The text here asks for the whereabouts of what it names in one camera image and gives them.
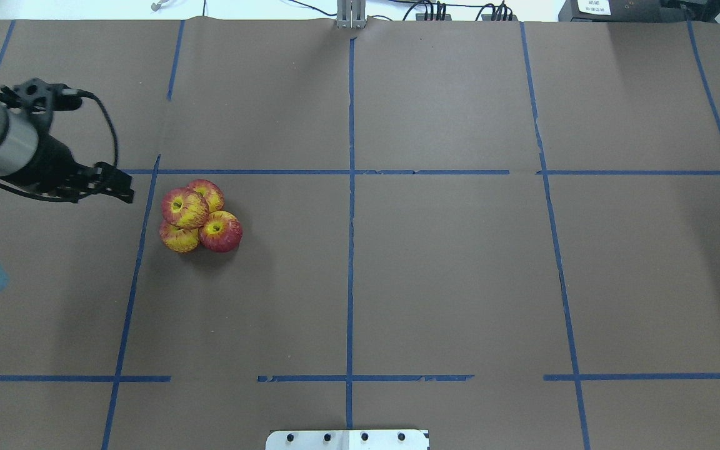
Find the white bracket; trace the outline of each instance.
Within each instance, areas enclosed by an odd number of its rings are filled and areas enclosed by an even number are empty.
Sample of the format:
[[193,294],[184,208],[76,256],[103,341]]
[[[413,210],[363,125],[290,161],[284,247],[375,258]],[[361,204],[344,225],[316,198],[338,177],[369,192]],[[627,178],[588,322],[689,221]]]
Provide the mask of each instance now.
[[429,450],[427,430],[272,432],[266,450]]
[[366,0],[337,0],[338,28],[366,28]]

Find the white background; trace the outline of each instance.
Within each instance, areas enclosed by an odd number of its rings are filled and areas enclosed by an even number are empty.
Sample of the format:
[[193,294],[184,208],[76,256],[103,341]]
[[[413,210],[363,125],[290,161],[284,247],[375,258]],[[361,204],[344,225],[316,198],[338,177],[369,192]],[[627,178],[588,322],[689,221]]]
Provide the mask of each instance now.
[[[0,0],[0,18],[11,19],[183,19],[202,14],[203,0],[171,0],[160,11],[156,0]],[[336,11],[336,0],[303,0],[329,13]],[[448,3],[483,5],[481,0]],[[509,0],[507,5],[525,22],[556,22],[563,0]],[[408,5],[388,0],[366,0],[366,14],[383,14],[401,20]],[[479,9],[450,6],[452,20],[474,20]],[[206,15],[231,19],[306,19],[324,17],[287,0],[208,0]]]

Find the white label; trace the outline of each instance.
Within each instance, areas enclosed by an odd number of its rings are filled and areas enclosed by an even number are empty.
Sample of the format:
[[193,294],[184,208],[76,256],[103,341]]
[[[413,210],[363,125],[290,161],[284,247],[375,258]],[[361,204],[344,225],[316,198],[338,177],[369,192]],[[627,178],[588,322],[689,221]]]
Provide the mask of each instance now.
[[608,0],[577,0],[579,12],[609,16]]

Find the red apple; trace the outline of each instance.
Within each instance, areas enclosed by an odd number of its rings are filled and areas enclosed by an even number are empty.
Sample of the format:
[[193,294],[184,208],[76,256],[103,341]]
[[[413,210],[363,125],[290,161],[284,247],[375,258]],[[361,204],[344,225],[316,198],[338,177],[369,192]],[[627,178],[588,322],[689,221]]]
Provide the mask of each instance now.
[[188,183],[188,187],[202,194],[209,206],[210,213],[220,211],[224,207],[224,193],[221,189],[218,189],[214,182],[206,179],[195,179]]
[[174,227],[171,223],[160,225],[160,239],[171,250],[177,253],[188,253],[199,245],[199,231]]
[[160,204],[163,219],[174,227],[192,230],[208,220],[209,207],[205,197],[188,187],[169,191]]
[[218,253],[236,248],[242,237],[243,227],[238,218],[226,211],[212,212],[199,229],[199,241],[202,245]]

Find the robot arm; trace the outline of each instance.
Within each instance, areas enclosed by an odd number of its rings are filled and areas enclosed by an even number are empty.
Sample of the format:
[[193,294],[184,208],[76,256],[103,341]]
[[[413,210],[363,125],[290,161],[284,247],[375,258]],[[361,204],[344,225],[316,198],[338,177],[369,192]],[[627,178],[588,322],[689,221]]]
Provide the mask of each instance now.
[[[92,99],[102,109],[114,145],[114,163],[93,167],[74,161],[69,148],[49,135],[55,111],[73,111]],[[102,102],[82,89],[32,79],[0,93],[0,188],[30,199],[76,203],[106,194],[132,203],[132,177],[118,170],[118,139]],[[8,276],[0,266],[0,290]]]

